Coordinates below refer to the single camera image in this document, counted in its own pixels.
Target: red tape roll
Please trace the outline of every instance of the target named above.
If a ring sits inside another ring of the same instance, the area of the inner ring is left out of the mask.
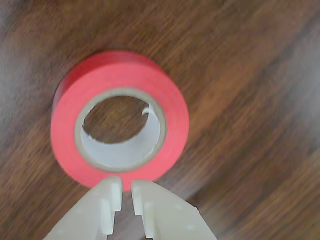
[[[149,104],[155,106],[150,108],[149,116],[156,117],[150,117],[149,126],[148,118],[144,133],[142,130],[141,135],[122,145],[93,142],[83,133],[84,118],[79,116],[87,115],[104,96],[119,95],[150,101]],[[160,126],[161,130],[150,130],[152,126]],[[109,51],[85,59],[62,80],[54,95],[51,116],[54,155],[70,177],[90,188],[111,176],[122,178],[124,191],[130,190],[133,180],[158,179],[178,160],[188,131],[188,109],[177,86],[153,61],[133,52]],[[153,146],[154,155],[145,161],[142,158],[147,151],[138,150],[137,146],[152,142],[147,139],[149,136],[157,137],[158,149]],[[136,158],[137,162],[132,165],[126,156]],[[97,159],[96,164],[89,160],[91,158]]]

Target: roll of tape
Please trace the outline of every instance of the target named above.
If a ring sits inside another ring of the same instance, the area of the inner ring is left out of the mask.
[[[107,144],[93,139],[83,125],[96,104],[115,96],[145,101],[148,118],[134,137]],[[122,178],[124,191],[133,180],[158,179],[178,160],[188,131],[188,109],[177,86],[153,61],[133,52],[85,59],[62,80],[53,98],[53,153],[69,176],[90,188],[111,176]]]

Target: hole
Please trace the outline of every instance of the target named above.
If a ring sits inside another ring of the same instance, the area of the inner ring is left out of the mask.
[[[132,96],[114,96],[98,103],[86,116],[83,128],[92,138],[114,144],[137,135],[145,126],[148,104]]]

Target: wooden table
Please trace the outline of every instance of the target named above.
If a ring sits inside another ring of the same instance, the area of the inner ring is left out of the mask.
[[[0,239],[41,240],[88,191],[53,156],[52,99],[74,65],[114,49],[153,59],[181,90],[187,144],[157,182],[219,240],[319,239],[319,0],[2,0]],[[102,103],[86,128],[125,139],[141,107]],[[125,193],[108,240],[143,235]]]

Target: masking tape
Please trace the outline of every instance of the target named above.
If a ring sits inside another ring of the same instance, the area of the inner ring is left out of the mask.
[[[131,96],[148,103],[143,129],[132,138],[107,144],[83,128],[89,112],[103,100]],[[172,80],[150,59],[133,52],[91,56],[59,84],[52,105],[51,144],[64,171],[87,187],[119,176],[123,190],[133,180],[154,181],[178,160],[187,141],[189,114]]]

